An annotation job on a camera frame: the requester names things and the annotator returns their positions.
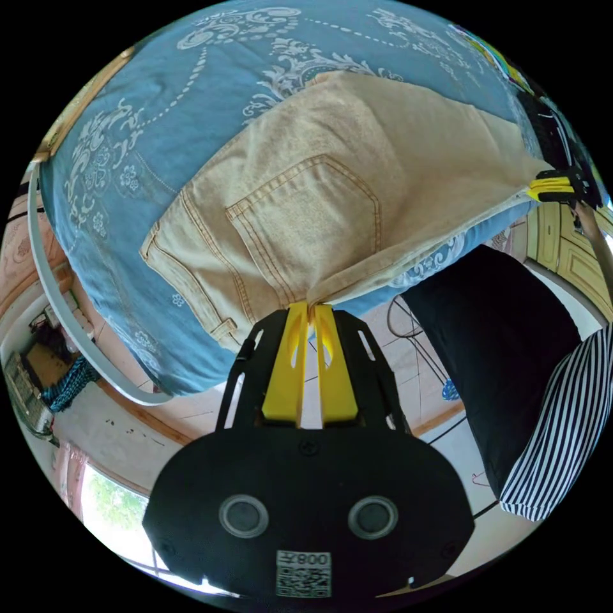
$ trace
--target blue rope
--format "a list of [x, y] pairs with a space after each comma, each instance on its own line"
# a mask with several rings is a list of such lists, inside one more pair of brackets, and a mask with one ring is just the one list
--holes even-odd
[[460, 400], [458, 390], [455, 389], [455, 385], [451, 379], [447, 379], [443, 386], [443, 400]]
[[59, 413], [72, 404], [88, 383], [99, 378], [98, 371], [83, 356], [79, 356], [58, 383], [43, 390], [41, 397], [51, 413]]

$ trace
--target black and white striped cloth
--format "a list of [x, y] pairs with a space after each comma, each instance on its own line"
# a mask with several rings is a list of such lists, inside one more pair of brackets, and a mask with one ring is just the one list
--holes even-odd
[[549, 516], [571, 489], [613, 405], [613, 324], [558, 364], [534, 434], [509, 475], [502, 509], [532, 521]]

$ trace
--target bed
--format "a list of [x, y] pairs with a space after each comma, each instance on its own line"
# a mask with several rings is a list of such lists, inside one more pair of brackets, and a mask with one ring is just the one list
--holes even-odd
[[[235, 358], [143, 263], [144, 237], [228, 140], [315, 74], [330, 70], [429, 87], [513, 121], [527, 150], [542, 158], [516, 99], [517, 85], [452, 24], [411, 6], [356, 0], [347, 10], [344, 3], [324, 0], [234, 0], [142, 40], [55, 155], [35, 170], [50, 224], [92, 304], [163, 392], [138, 390], [81, 338], [77, 345], [92, 364], [134, 401], [161, 404], [207, 390], [226, 381]], [[518, 201], [389, 286], [337, 308], [363, 315], [492, 239], [535, 205]], [[44, 263], [37, 260], [41, 273]], [[57, 303], [59, 293], [51, 283], [43, 285]], [[69, 323], [69, 312], [58, 315]]]

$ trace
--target yellow cabinet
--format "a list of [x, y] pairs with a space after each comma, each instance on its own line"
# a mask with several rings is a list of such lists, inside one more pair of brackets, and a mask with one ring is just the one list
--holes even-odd
[[[601, 208], [596, 219], [613, 237], [613, 211]], [[589, 241], [575, 229], [573, 221], [566, 204], [544, 202], [532, 210], [527, 217], [528, 257], [571, 283], [611, 321], [613, 305], [600, 265]]]
[[560, 265], [557, 274], [585, 294], [609, 320], [613, 306], [596, 257], [566, 238], [560, 239]]

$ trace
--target green tree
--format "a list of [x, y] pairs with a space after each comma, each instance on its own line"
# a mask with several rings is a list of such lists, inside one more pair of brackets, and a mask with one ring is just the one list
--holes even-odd
[[92, 475], [89, 487], [102, 519], [124, 530], [138, 528], [147, 506], [145, 499], [98, 473]]

